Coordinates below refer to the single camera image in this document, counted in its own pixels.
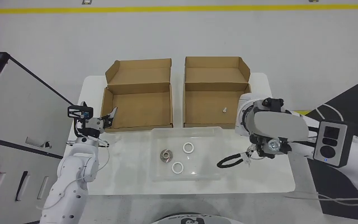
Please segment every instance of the button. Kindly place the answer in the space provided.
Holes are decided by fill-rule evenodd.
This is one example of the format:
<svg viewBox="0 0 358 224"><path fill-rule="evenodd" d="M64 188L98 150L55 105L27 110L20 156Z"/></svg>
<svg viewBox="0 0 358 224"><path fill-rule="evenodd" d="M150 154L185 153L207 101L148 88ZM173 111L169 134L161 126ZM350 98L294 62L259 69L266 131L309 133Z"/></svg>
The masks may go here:
<svg viewBox="0 0 358 224"><path fill-rule="evenodd" d="M337 146L337 141L330 138L323 138L322 139L323 144L327 144L329 146Z"/></svg>
<svg viewBox="0 0 358 224"><path fill-rule="evenodd" d="M336 151L331 146L323 146L319 151L325 158L333 158L336 155Z"/></svg>

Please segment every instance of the display screen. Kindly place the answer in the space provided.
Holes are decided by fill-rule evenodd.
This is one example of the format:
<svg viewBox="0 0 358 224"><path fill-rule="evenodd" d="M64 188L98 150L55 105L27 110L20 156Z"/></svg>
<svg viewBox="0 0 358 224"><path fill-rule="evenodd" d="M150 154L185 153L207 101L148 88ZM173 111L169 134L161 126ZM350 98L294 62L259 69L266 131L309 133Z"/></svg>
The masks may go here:
<svg viewBox="0 0 358 224"><path fill-rule="evenodd" d="M324 130L324 136L326 138L338 139L339 134L340 134L339 128L326 127L326 129Z"/></svg>

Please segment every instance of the box lid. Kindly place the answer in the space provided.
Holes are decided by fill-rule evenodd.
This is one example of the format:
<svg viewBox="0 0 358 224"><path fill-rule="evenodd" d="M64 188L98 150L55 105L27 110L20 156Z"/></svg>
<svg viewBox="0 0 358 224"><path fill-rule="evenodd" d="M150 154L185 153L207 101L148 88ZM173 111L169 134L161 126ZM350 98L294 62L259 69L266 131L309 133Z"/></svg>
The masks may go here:
<svg viewBox="0 0 358 224"><path fill-rule="evenodd" d="M186 83L248 82L250 69L241 57L186 57Z"/></svg>
<svg viewBox="0 0 358 224"><path fill-rule="evenodd" d="M241 91L248 86L250 69L241 57L186 57L187 91Z"/></svg>
<svg viewBox="0 0 358 224"><path fill-rule="evenodd" d="M172 59L116 60L106 79L113 94L169 91Z"/></svg>
<svg viewBox="0 0 358 224"><path fill-rule="evenodd" d="M172 59L116 60L107 70L109 85L170 82Z"/></svg>

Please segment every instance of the control panel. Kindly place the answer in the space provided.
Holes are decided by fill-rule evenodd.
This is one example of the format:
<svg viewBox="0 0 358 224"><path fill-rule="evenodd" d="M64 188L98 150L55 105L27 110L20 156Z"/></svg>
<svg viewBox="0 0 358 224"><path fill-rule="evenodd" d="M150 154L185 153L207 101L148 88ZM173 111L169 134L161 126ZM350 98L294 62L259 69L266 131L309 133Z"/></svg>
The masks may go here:
<svg viewBox="0 0 358 224"><path fill-rule="evenodd" d="M345 122L323 120L319 124L313 158L334 167L347 165L353 132Z"/></svg>

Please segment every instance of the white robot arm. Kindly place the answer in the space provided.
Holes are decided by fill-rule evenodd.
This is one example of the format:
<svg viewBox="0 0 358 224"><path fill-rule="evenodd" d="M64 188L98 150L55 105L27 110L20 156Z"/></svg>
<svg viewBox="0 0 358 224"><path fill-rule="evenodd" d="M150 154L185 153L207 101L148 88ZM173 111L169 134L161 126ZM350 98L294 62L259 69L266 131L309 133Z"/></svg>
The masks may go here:
<svg viewBox="0 0 358 224"><path fill-rule="evenodd" d="M76 141L68 141L73 146L57 168L57 181L52 186L46 199L40 223L78 223L86 205L88 196L87 183L93 182L98 169L99 142L108 147L106 142L99 139L104 128L110 127L117 108L101 118L93 118L93 109L85 103L81 106L70 106L68 116L74 118Z"/></svg>
<svg viewBox="0 0 358 224"><path fill-rule="evenodd" d="M299 154L336 168L358 188L358 143L353 141L357 126L344 121L318 122L285 110L283 105L283 99L243 94L235 132L248 136L260 157ZM230 164L223 165L224 162L218 166L230 167Z"/></svg>

